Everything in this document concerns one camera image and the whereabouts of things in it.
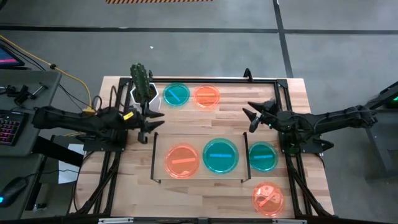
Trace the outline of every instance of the concrete floor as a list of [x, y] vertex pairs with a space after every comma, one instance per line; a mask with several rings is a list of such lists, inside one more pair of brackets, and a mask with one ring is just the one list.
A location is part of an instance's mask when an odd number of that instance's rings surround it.
[[[394, 0], [279, 0], [285, 29], [398, 29]], [[1, 23], [53, 26], [276, 29], [272, 0], [106, 5], [99, 0], [13, 0]], [[91, 94], [105, 75], [129, 75], [141, 62], [154, 75], [286, 77], [278, 34], [81, 33], [2, 31], [21, 47], [84, 80]], [[286, 35], [294, 77], [304, 78], [313, 113], [365, 103], [397, 81], [398, 35]], [[82, 100], [84, 89], [63, 78]], [[57, 92], [54, 106], [78, 109]], [[43, 131], [44, 136], [69, 133]], [[398, 222], [398, 182], [367, 183], [377, 167], [364, 130], [324, 139], [326, 176], [335, 213], [343, 218]]]

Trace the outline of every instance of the wooden table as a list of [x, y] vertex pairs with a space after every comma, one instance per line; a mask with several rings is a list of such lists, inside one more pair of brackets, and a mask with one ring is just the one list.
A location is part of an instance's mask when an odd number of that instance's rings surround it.
[[[100, 91], [103, 105], [109, 103], [111, 86], [118, 85], [120, 77], [104, 77]], [[288, 79], [290, 99], [295, 112], [309, 113], [304, 80]], [[168, 83], [156, 83], [160, 94]], [[192, 92], [198, 84], [187, 83]], [[270, 84], [215, 83], [221, 93], [219, 105], [213, 111], [197, 110], [189, 100], [181, 109], [170, 108], [162, 101], [161, 112], [165, 124], [157, 128], [159, 134], [242, 134], [249, 128], [249, 120], [242, 108], [252, 109], [247, 101], [263, 102], [275, 97]], [[113, 200], [112, 216], [120, 217], [213, 217], [213, 218], [262, 218], [252, 206], [254, 187], [263, 181], [279, 185], [285, 197], [285, 210], [279, 215], [293, 218], [289, 180], [285, 157], [280, 153], [277, 131], [260, 125], [257, 131], [248, 133], [249, 146], [256, 141], [267, 141], [279, 152], [277, 167], [267, 173], [251, 169], [251, 180], [241, 184], [239, 180], [163, 180], [161, 184], [150, 179], [153, 133], [149, 143], [140, 144], [136, 131], [129, 132], [126, 150], [122, 154]], [[80, 206], [98, 185], [104, 153], [94, 153], [84, 164], [78, 179], [76, 198]], [[325, 170], [321, 160], [311, 154], [303, 154], [303, 164], [308, 188], [323, 205], [333, 213]], [[304, 212], [303, 197], [298, 185], [300, 208]]]

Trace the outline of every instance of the keyboard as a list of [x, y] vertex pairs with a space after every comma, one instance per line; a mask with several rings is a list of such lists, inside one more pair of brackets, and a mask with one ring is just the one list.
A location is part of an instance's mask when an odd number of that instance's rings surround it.
[[0, 145], [15, 145], [27, 117], [27, 113], [0, 110]]

